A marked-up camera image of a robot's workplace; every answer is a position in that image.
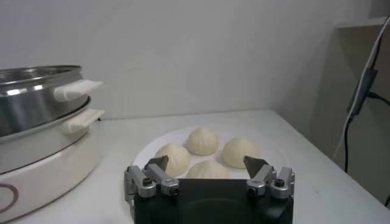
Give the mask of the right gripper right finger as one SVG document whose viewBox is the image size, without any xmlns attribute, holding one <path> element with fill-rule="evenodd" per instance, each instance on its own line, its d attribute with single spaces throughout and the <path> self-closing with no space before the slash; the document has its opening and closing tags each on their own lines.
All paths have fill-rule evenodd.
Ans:
<svg viewBox="0 0 390 224">
<path fill-rule="evenodd" d="M 246 181 L 247 195 L 257 198 L 270 192 L 273 198 L 285 200 L 293 198 L 295 173 L 290 167 L 282 167 L 277 174 L 275 168 L 264 159 L 244 156 L 244 165 L 250 176 Z"/>
</svg>

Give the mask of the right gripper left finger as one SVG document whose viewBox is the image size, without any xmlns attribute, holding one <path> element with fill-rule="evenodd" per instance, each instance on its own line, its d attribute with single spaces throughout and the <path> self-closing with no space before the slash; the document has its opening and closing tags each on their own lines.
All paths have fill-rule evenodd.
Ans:
<svg viewBox="0 0 390 224">
<path fill-rule="evenodd" d="M 131 201 L 134 196 L 152 198 L 157 194 L 157 186 L 163 195 L 177 197 L 180 194 L 179 180 L 169 176 L 165 170 L 169 157 L 152 158 L 141 169 L 139 166 L 129 166 L 124 171 L 124 199 Z"/>
</svg>

